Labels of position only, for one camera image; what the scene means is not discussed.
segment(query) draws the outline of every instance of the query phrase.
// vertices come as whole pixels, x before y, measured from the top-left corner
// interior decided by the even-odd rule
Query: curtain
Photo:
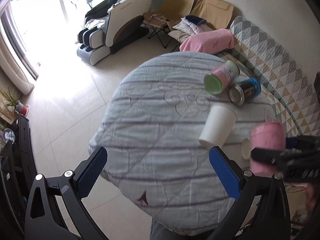
[[[17,54],[0,22],[0,67],[6,73],[12,83],[24,94],[31,92],[36,81],[30,75]]]
[[[4,27],[4,31],[9,39],[9,42],[14,49],[14,52],[17,54],[20,61],[29,71],[31,76],[36,80],[39,76],[39,66],[29,54],[28,49],[26,48],[26,45],[24,44],[23,39],[20,36],[20,33],[13,19],[10,3],[8,3],[7,8],[4,10],[1,16],[1,22]]]

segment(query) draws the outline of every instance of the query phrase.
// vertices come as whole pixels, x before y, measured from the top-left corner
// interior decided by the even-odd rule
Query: pink towel
[[[180,46],[180,51],[196,51],[215,54],[223,49],[235,46],[233,34],[226,29],[199,33],[187,38]]]

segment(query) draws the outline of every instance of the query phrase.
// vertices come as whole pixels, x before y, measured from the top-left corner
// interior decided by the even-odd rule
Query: pink cup
[[[254,148],[285,150],[285,130],[279,122],[269,122],[257,126],[251,131],[251,150]],[[251,171],[257,174],[272,175],[277,173],[274,166],[250,160]]]

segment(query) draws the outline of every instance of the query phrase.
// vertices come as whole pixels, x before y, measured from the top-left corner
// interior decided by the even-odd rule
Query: blue gripper pad
[[[228,196],[237,200],[241,194],[240,181],[214,147],[210,149],[209,161]]]
[[[76,195],[78,199],[85,198],[89,195],[93,185],[97,181],[103,167],[107,163],[107,150],[103,147],[95,150],[94,153],[84,161],[84,170],[76,181]]]

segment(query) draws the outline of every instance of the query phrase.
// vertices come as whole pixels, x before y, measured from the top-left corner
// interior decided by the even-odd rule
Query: footrest
[[[83,43],[83,34],[88,30],[88,28],[84,28],[82,31],[78,33],[78,42]]]
[[[91,48],[98,48],[103,45],[103,29],[98,29],[90,34],[89,45]]]
[[[86,46],[90,46],[90,38],[91,38],[91,34],[94,33],[95,31],[98,31],[98,28],[92,28],[90,30],[87,30],[84,34],[83,34],[83,44]]]
[[[110,54],[110,48],[106,46],[100,46],[98,48],[91,48],[82,44],[78,50],[77,55],[85,62],[95,65],[98,61]]]

